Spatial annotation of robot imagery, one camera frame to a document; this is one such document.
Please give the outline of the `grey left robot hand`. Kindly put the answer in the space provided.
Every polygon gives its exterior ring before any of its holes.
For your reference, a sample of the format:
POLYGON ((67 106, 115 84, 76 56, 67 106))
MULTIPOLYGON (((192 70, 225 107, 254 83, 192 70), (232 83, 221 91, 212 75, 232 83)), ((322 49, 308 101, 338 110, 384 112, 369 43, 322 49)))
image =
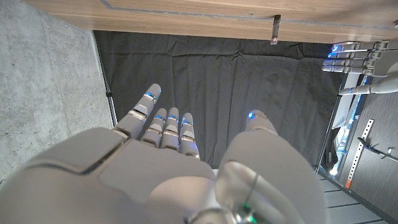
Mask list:
POLYGON ((333 44, 323 62, 325 72, 376 77, 377 83, 345 88, 339 95, 397 92, 397 39, 333 44))

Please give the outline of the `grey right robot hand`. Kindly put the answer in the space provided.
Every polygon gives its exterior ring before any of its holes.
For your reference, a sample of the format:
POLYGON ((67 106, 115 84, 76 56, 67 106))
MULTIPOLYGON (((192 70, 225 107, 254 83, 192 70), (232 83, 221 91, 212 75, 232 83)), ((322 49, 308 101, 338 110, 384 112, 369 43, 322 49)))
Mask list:
POLYGON ((153 84, 112 129, 41 152, 1 187, 2 223, 327 223, 311 165, 251 111, 219 168, 200 159, 190 113, 154 111, 153 84))

